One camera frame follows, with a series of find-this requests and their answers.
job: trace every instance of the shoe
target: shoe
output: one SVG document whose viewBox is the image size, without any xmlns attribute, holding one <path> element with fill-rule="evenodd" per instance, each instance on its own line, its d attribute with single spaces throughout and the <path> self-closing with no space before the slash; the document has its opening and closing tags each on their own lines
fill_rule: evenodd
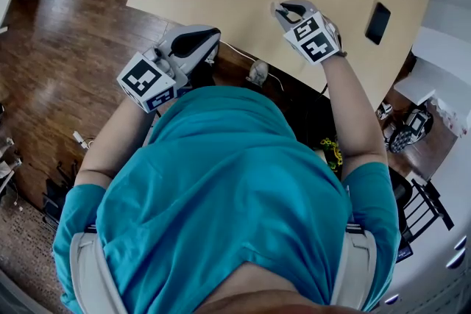
<svg viewBox="0 0 471 314">
<path fill-rule="evenodd" d="M 261 87 L 268 77 L 268 63 L 263 60 L 257 60 L 250 67 L 247 81 Z"/>
</svg>

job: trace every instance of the white cable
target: white cable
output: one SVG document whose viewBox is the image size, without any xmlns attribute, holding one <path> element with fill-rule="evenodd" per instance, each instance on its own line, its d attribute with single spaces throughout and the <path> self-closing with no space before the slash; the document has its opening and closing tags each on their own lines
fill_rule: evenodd
<svg viewBox="0 0 471 314">
<path fill-rule="evenodd" d="M 255 62 L 255 59 L 249 57 L 248 55 L 245 55 L 244 53 L 241 53 L 238 49 L 235 47 L 232 47 L 229 43 L 224 42 L 223 40 L 221 41 L 224 45 L 229 46 L 232 50 L 234 50 L 237 54 L 242 55 L 242 57 L 246 57 L 247 59 L 250 59 L 251 61 Z"/>
<path fill-rule="evenodd" d="M 272 75 L 271 73 L 268 73 L 268 75 L 270 75 L 271 77 L 274 77 L 276 80 L 278 80 L 278 82 L 280 83 L 280 86 L 281 86 L 281 90 L 284 92 L 285 88 L 283 88 L 283 84 L 281 84 L 281 80 L 278 79 L 275 75 Z"/>
<path fill-rule="evenodd" d="M 224 45 L 230 47 L 232 50 L 234 50 L 237 54 L 240 54 L 242 55 L 242 57 L 246 57 L 247 59 L 250 59 L 251 61 L 255 62 L 255 59 L 249 57 L 248 55 L 245 55 L 244 53 L 240 52 L 238 49 L 236 49 L 235 47 L 232 47 L 229 43 L 227 42 L 224 42 L 223 40 L 221 41 L 221 43 L 223 43 Z M 268 73 L 268 75 L 270 75 L 271 77 L 274 77 L 276 80 L 278 80 L 278 82 L 280 83 L 280 86 L 281 86 L 281 90 L 284 92 L 285 91 L 285 88 L 283 88 L 283 84 L 281 84 L 281 80 L 278 79 L 275 75 L 271 74 L 271 73 Z"/>
<path fill-rule="evenodd" d="M 20 194 L 18 193 L 18 188 L 16 187 L 16 185 L 13 184 L 12 186 L 15 188 L 15 191 L 16 191 L 15 205 L 17 205 L 18 204 L 18 199 L 20 198 Z"/>
</svg>

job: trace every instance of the cable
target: cable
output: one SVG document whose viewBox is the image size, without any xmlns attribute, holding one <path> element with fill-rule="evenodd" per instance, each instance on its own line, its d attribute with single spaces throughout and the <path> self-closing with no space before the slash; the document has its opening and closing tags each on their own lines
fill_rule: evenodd
<svg viewBox="0 0 471 314">
<path fill-rule="evenodd" d="M 235 47 L 232 47 L 229 43 L 227 42 L 224 42 L 223 40 L 221 41 L 221 43 L 223 43 L 224 45 L 226 46 L 229 46 L 232 50 L 234 50 L 237 54 L 240 54 L 242 55 L 242 57 L 246 57 L 247 59 L 250 59 L 251 61 L 255 62 L 255 59 L 249 57 L 248 55 L 245 55 L 244 53 L 240 52 L 238 49 L 236 49 Z"/>
<path fill-rule="evenodd" d="M 239 55 L 242 55 L 242 57 L 246 57 L 247 59 L 255 62 L 255 59 L 253 59 L 252 57 L 249 57 L 248 55 L 245 55 L 244 53 L 240 52 L 238 49 L 236 49 L 235 47 L 232 47 L 229 43 L 227 42 L 224 42 L 223 40 L 221 41 L 221 43 L 223 43 L 224 45 L 228 46 L 230 49 L 234 50 L 237 54 Z M 270 75 L 271 77 L 274 77 L 279 83 L 280 83 L 280 86 L 281 86 L 281 90 L 284 92 L 285 91 L 285 88 L 283 87 L 283 84 L 281 84 L 281 80 L 278 79 L 274 74 L 271 74 L 271 73 L 268 73 L 268 75 Z"/>
<path fill-rule="evenodd" d="M 314 100 L 313 104 L 315 104 L 316 102 L 318 102 L 318 100 L 321 99 L 321 97 L 322 97 L 322 96 L 324 95 L 324 93 L 327 91 L 327 88 L 328 88 L 328 87 L 329 87 L 329 86 L 328 86 L 327 84 L 324 86 L 324 89 L 322 89 L 322 92 L 319 93 L 319 95 L 317 96 L 317 98 Z"/>
<path fill-rule="evenodd" d="M 281 90 L 284 92 L 285 88 L 283 88 L 283 84 L 281 84 L 281 80 L 278 79 L 275 75 L 272 75 L 271 73 L 268 73 L 268 75 L 270 75 L 271 77 L 274 77 L 276 80 L 278 80 L 278 82 L 280 83 L 280 86 L 281 86 Z"/>
<path fill-rule="evenodd" d="M 17 204 L 18 204 L 18 199 L 20 198 L 20 194 L 19 194 L 19 192 L 18 192 L 18 188 L 16 187 L 16 184 L 15 184 L 14 182 L 11 182 L 11 181 L 10 181 L 9 183 L 11 183 L 11 186 L 12 186 L 13 188 L 15 188 L 15 191 L 16 191 L 15 205 L 17 205 Z"/>
</svg>

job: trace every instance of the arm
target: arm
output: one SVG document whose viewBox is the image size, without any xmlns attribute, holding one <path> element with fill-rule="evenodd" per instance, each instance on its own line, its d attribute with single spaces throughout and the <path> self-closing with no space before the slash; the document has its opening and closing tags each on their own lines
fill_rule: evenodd
<svg viewBox="0 0 471 314">
<path fill-rule="evenodd" d="M 75 185 L 95 184 L 108 188 L 115 175 L 142 146 L 154 116 L 126 98 L 85 155 Z"/>
<path fill-rule="evenodd" d="M 335 55 L 322 66 L 344 161 L 342 179 L 366 163 L 387 165 L 380 125 L 352 67 L 345 58 Z"/>
</svg>

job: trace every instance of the smartphone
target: smartphone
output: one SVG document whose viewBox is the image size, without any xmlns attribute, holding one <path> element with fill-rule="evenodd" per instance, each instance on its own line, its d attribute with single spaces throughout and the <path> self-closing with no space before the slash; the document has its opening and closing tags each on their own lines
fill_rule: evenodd
<svg viewBox="0 0 471 314">
<path fill-rule="evenodd" d="M 369 22 L 368 29 L 366 29 L 366 37 L 379 45 L 388 26 L 390 16 L 391 12 L 378 2 Z"/>
</svg>

